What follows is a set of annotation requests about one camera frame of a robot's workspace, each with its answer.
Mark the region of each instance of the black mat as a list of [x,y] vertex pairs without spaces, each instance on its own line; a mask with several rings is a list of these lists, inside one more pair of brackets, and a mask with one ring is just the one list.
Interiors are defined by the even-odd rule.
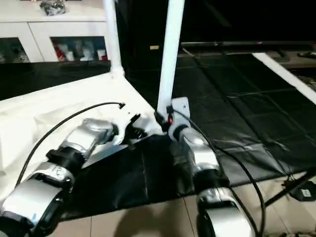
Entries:
[[[49,75],[54,67],[56,71],[63,67],[57,63],[47,66],[50,71],[41,64],[37,81],[51,81]],[[20,74],[23,67],[16,65]],[[25,84],[37,75],[36,64],[32,67],[29,77],[24,74]],[[105,71],[102,65],[90,70],[84,64],[80,73],[76,68],[78,65],[74,71],[61,70],[58,77],[51,78],[64,83]],[[160,61],[153,59],[132,62],[126,71],[126,78],[154,108],[159,68]],[[4,83],[14,91],[18,79],[13,74],[11,71],[11,81]],[[13,95],[28,93],[30,89],[31,86],[23,92],[20,88]],[[189,98],[191,118],[210,140],[242,160],[257,181],[316,168],[316,106],[253,56],[213,56],[198,61],[178,58],[173,97],[181,96]],[[249,182],[230,158],[222,154],[218,158],[232,185]],[[63,218],[96,215],[191,194],[187,170],[187,162],[168,137],[152,136],[137,144],[135,150],[125,149],[84,169]]]

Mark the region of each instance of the white metal pole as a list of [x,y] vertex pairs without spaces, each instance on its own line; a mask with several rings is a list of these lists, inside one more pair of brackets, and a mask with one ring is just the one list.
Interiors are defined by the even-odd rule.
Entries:
[[119,51],[119,34],[118,26],[116,23],[116,13],[115,13],[115,4],[114,0],[103,0],[103,7],[105,9],[105,18],[108,26],[109,37],[108,40],[109,49],[111,56],[111,71],[112,72],[122,72],[124,70],[120,60],[120,51]]
[[185,0],[169,0],[168,4],[157,108],[165,118],[167,118],[166,107],[171,105],[184,2]]

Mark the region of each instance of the black connector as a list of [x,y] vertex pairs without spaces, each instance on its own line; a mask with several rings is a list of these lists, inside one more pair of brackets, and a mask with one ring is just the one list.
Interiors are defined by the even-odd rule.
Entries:
[[119,103],[119,109],[122,109],[125,106],[125,103]]

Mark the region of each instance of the white cloth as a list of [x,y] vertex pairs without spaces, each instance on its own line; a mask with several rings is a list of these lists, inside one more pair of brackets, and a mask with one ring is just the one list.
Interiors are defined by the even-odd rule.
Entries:
[[[102,74],[0,101],[0,201],[14,188],[22,166],[34,144],[54,125],[69,115],[103,102],[124,102],[131,112],[141,114],[138,126],[149,134],[161,133],[154,109],[118,74]],[[56,149],[67,134],[85,118],[114,120],[117,105],[106,105],[87,111],[53,132],[38,148],[24,175],[30,175],[46,153]],[[122,149],[118,147],[111,152]],[[90,163],[97,161],[102,148],[94,152]]]

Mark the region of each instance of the white cabinet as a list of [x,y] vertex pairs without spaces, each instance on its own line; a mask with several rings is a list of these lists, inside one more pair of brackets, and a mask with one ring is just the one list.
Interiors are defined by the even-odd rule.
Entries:
[[28,23],[0,23],[0,60],[18,62],[17,58],[23,54],[28,57],[26,61],[43,61]]
[[75,47],[78,43],[74,45],[74,42],[81,41],[83,47],[84,42],[88,42],[93,45],[96,60],[97,50],[108,48],[106,22],[30,22],[29,26],[45,62],[59,61],[56,55],[57,45],[72,48],[69,51],[76,55]]

